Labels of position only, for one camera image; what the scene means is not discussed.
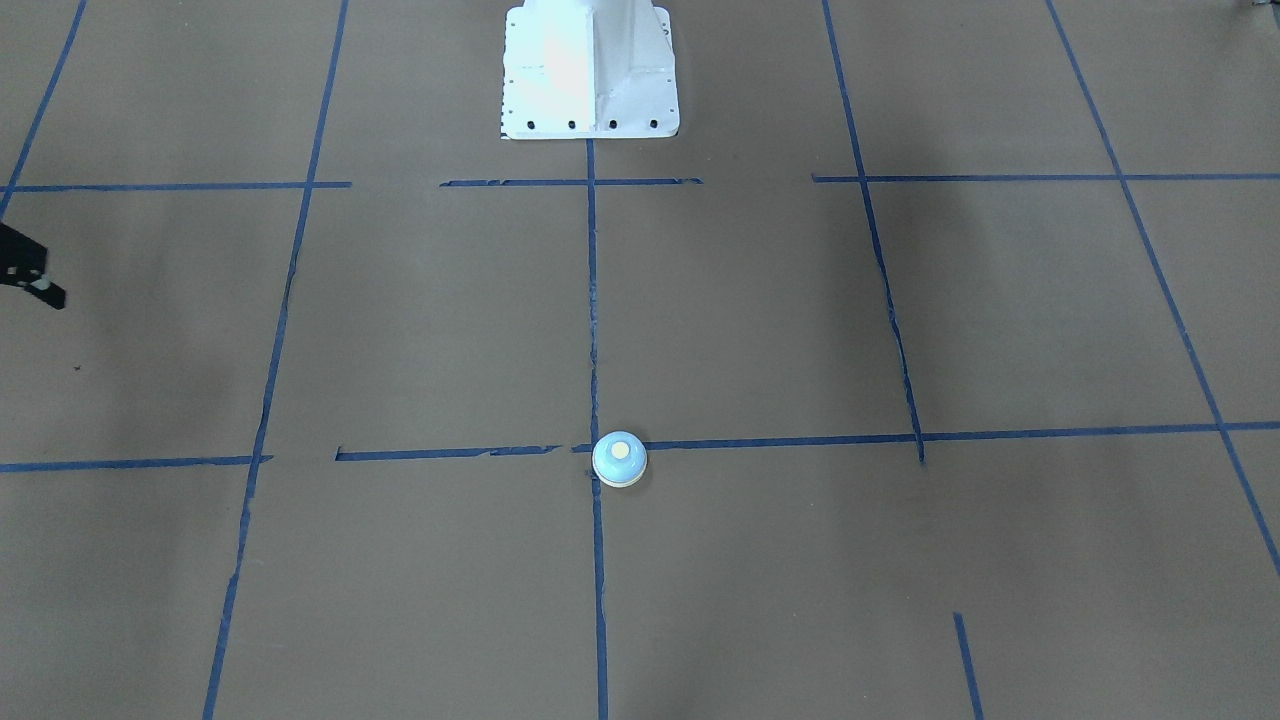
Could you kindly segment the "white pedestal column with base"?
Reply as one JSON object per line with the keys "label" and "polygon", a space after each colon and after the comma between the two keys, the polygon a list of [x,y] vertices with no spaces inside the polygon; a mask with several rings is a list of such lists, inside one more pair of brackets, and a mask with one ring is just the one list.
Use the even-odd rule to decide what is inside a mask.
{"label": "white pedestal column with base", "polygon": [[678,133],[672,20],[652,1],[525,1],[506,13],[502,60],[502,138]]}

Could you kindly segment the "small blue white bell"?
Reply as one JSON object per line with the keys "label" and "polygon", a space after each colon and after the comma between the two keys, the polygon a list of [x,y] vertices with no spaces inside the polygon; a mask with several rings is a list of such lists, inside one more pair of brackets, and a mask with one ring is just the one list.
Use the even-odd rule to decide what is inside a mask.
{"label": "small blue white bell", "polygon": [[648,465],[648,451],[637,436],[611,432],[591,447],[591,470],[604,486],[626,488],[637,483]]}

